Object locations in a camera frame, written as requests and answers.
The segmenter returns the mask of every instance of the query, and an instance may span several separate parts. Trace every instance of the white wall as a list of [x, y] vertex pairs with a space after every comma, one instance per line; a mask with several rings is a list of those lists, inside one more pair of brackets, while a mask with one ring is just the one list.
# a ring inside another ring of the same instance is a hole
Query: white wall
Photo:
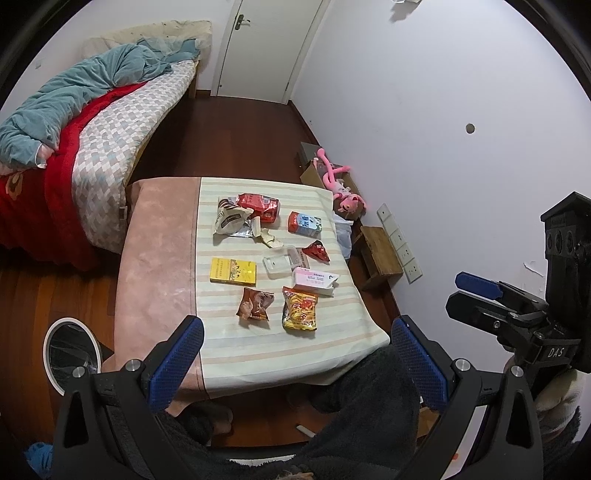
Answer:
[[82, 42], [101, 33], [164, 20], [211, 20], [213, 48], [198, 88], [210, 90], [233, 0], [94, 0], [70, 19], [27, 67], [0, 109], [0, 122], [48, 79], [81, 60]]
[[394, 285], [400, 310], [452, 358], [499, 371], [496, 340], [444, 307], [462, 270], [541, 294], [524, 267], [546, 272], [540, 214], [591, 197], [591, 105], [561, 57], [504, 0], [338, 0], [293, 101], [352, 165], [363, 223], [386, 202], [415, 253], [424, 276]]

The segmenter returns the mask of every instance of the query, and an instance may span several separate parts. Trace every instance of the screw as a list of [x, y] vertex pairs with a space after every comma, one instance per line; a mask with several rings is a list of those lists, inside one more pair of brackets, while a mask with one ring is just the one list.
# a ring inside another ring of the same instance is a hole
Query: screw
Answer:
[[128, 372], [135, 372], [140, 368], [141, 364], [142, 362], [140, 360], [134, 358], [133, 360], [128, 360], [128, 362], [125, 364], [125, 369]]
[[523, 369], [521, 367], [518, 367], [517, 365], [513, 365], [511, 367], [511, 373], [518, 378], [523, 377]]
[[459, 358], [458, 360], [456, 360], [456, 368], [460, 372], [466, 372], [466, 371], [470, 370], [471, 367], [472, 366], [468, 360], [465, 360], [463, 358]]
[[86, 368], [84, 368], [84, 367], [76, 367], [74, 370], [72, 370], [72, 376], [75, 378], [80, 378], [85, 373], [86, 373]]

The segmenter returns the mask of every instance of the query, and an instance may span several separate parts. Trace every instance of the stuffed toy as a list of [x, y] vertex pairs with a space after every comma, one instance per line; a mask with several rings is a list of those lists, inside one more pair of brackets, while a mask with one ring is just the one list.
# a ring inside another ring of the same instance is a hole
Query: stuffed toy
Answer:
[[[326, 158], [326, 152], [324, 148], [318, 150], [318, 157], [326, 165], [326, 173], [322, 177], [322, 182], [327, 190], [333, 193], [334, 200], [340, 200], [340, 212], [354, 212], [359, 206], [359, 202], [363, 204], [363, 207], [367, 207], [365, 201], [357, 194], [351, 193], [349, 188], [345, 188], [344, 185], [335, 179], [335, 173], [344, 173], [351, 170], [351, 167], [344, 166], [339, 168], [333, 168], [332, 163]], [[318, 158], [313, 161], [314, 168], [318, 163]]]

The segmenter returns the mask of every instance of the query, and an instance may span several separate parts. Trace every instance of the wooden floor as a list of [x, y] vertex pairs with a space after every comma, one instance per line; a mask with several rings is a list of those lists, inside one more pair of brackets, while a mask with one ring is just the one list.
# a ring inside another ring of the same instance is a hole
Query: wooden floor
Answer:
[[[276, 103], [232, 98], [184, 98], [163, 120], [134, 172], [157, 176], [218, 176], [299, 183], [296, 153], [310, 141], [293, 111]], [[60, 396], [43, 368], [43, 339], [62, 317], [83, 321], [113, 348], [113, 314], [119, 257], [102, 252], [88, 274], [0, 251], [0, 413], [21, 446], [52, 441]], [[366, 272], [359, 259], [350, 269], [356, 284]], [[362, 293], [377, 324], [389, 329], [397, 314], [389, 295]], [[294, 411], [285, 388], [222, 400], [235, 413], [231, 435], [216, 445], [259, 446], [300, 442], [303, 424], [318, 431], [328, 421], [314, 410]]]

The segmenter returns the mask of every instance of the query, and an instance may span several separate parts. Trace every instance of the checkered bed sheet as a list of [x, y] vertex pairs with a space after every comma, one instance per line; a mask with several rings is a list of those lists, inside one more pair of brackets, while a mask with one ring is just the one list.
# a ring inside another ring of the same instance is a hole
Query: checkered bed sheet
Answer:
[[109, 105], [80, 134], [72, 198], [89, 242], [121, 253], [127, 232], [125, 185], [138, 150], [181, 99], [195, 74], [191, 60]]

